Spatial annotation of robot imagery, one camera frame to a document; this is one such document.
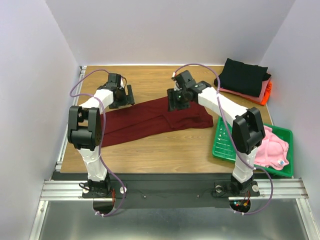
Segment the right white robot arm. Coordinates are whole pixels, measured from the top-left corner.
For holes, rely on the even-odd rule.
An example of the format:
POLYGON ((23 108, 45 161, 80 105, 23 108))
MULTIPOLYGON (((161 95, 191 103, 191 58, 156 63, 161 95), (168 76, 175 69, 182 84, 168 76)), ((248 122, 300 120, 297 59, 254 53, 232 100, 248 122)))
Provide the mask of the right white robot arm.
POLYGON ((194 102, 222 118, 236 152, 229 187, 234 195, 245 193, 253 182, 254 161, 266 135, 259 109, 235 103, 205 81, 196 82, 188 70, 171 78, 175 86, 167 90, 168 111, 187 109, 194 102))

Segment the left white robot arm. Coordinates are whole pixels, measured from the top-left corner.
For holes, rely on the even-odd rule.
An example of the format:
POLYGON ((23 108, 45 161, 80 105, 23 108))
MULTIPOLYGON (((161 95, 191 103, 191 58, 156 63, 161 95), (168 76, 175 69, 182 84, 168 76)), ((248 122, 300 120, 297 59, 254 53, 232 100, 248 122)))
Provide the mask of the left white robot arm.
POLYGON ((110 171, 103 164, 101 146, 106 127, 106 108, 134 105, 132 87, 118 73, 109 73, 107 82, 80 105, 68 112, 67 140, 80 153, 87 170, 87 182, 80 183, 85 198, 106 198, 111 189, 110 171))

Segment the maroon t shirt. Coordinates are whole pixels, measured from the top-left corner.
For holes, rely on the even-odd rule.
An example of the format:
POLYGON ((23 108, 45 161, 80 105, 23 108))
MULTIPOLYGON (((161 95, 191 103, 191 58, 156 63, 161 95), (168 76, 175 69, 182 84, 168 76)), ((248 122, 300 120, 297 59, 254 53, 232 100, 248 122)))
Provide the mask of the maroon t shirt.
POLYGON ((148 136, 186 129, 206 129, 213 117, 195 102, 183 110, 168 111, 166 97, 107 112, 102 146, 109 147, 148 136))

